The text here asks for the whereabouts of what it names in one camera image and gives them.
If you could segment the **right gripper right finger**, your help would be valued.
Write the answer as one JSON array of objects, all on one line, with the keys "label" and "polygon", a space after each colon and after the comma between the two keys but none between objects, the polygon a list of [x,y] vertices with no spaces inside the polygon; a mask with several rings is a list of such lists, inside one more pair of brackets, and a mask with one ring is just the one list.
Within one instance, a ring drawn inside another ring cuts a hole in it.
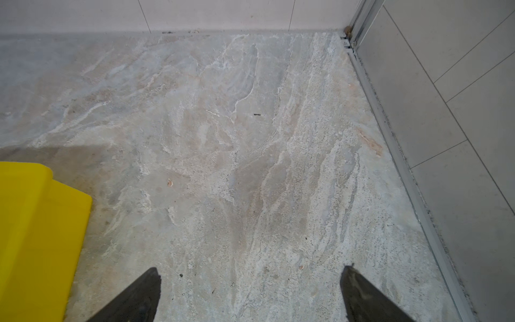
[{"label": "right gripper right finger", "polygon": [[414,322],[354,267],[345,266],[340,288],[350,322]]}]

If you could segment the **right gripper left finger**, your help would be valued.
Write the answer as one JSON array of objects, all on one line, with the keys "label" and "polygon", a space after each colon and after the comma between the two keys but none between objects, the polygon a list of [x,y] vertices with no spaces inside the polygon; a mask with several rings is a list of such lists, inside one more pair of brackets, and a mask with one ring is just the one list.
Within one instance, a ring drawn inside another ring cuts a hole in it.
[{"label": "right gripper left finger", "polygon": [[87,322],[153,321],[160,301],[161,284],[158,269],[149,268]]}]

